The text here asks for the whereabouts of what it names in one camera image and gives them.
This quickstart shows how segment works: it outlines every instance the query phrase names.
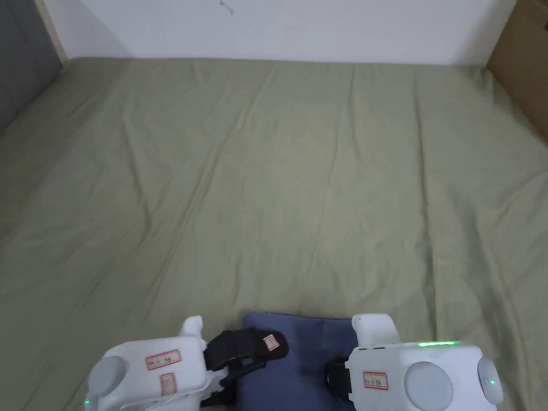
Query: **blue cloth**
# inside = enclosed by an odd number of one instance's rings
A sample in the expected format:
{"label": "blue cloth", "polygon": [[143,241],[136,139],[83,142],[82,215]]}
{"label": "blue cloth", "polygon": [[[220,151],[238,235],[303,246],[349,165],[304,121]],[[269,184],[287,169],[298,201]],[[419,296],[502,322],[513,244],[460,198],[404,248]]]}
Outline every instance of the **blue cloth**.
{"label": "blue cloth", "polygon": [[327,389],[326,363],[347,357],[358,345],[349,319],[251,312],[243,326],[283,333],[289,354],[238,381],[239,411],[354,411]]}

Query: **wrinkled fabric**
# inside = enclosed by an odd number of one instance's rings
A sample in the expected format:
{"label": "wrinkled fabric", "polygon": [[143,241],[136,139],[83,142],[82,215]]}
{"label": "wrinkled fabric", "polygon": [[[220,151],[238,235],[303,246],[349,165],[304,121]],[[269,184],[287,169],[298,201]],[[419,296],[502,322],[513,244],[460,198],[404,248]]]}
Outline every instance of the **wrinkled fabric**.
{"label": "wrinkled fabric", "polygon": [[0,136],[0,393],[249,311],[392,316],[548,400],[548,149],[477,68],[81,59]]}

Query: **red-bordered label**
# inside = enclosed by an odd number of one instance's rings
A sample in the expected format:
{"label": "red-bordered label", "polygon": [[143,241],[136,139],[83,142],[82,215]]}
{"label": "red-bordered label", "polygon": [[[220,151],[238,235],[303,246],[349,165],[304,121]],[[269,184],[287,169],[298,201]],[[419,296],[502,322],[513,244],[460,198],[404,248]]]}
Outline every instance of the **red-bordered label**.
{"label": "red-bordered label", "polygon": [[262,340],[265,342],[266,348],[268,348],[269,351],[273,351],[279,347],[278,340],[272,334]]}
{"label": "red-bordered label", "polygon": [[365,371],[363,373],[363,385],[373,390],[388,391],[388,376],[386,373]]}
{"label": "red-bordered label", "polygon": [[162,385],[162,397],[177,392],[177,381],[173,373],[160,375],[160,384]]}
{"label": "red-bordered label", "polygon": [[146,357],[146,368],[150,370],[162,368],[175,364],[176,362],[181,361],[181,353],[179,350],[173,350],[168,352],[162,352],[161,354],[156,354],[151,357]]}

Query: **round gray button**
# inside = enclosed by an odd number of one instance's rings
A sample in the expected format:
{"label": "round gray button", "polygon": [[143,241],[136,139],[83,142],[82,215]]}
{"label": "round gray button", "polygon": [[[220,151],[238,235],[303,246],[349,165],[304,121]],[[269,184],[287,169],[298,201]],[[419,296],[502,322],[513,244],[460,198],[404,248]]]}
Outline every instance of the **round gray button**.
{"label": "round gray button", "polygon": [[116,356],[102,358],[89,373],[89,393],[93,396],[106,397],[122,382],[124,376],[124,360]]}
{"label": "round gray button", "polygon": [[407,397],[421,411],[444,411],[453,401],[451,378],[431,362],[409,367],[404,385]]}

